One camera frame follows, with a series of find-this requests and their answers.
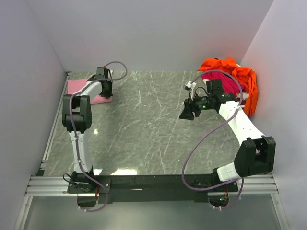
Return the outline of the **light pink t shirt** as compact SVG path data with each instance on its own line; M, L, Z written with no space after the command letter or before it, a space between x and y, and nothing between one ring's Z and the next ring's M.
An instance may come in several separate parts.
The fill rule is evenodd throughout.
M68 80L67 94L78 92L87 83L87 79ZM111 102L112 98L105 98L97 95L91 100L91 105Z

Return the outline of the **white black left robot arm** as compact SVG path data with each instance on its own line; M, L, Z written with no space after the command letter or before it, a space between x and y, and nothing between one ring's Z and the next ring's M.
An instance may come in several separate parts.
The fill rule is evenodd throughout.
M105 188L95 178L89 156L89 129L93 117L91 105L109 102L112 98L112 73L107 65L98 67L88 79L68 82L68 93L62 101L62 124L69 133L74 155L74 170L70 186L86 193Z

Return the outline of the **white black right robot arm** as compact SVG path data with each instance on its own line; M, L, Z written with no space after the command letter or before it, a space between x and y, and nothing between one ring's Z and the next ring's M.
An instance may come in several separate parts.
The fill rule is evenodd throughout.
M182 175L184 185L194 191L222 191L227 184L237 179L272 172L276 149L274 138L265 136L254 126L240 107L236 96L224 91L220 79L207 81L207 96L195 94L196 85L191 81L185 85L185 89L189 91L189 98L184 101L184 110L179 118L194 120L201 111L215 110L225 120L221 125L230 126L240 147L232 163L213 170L208 187L193 187Z

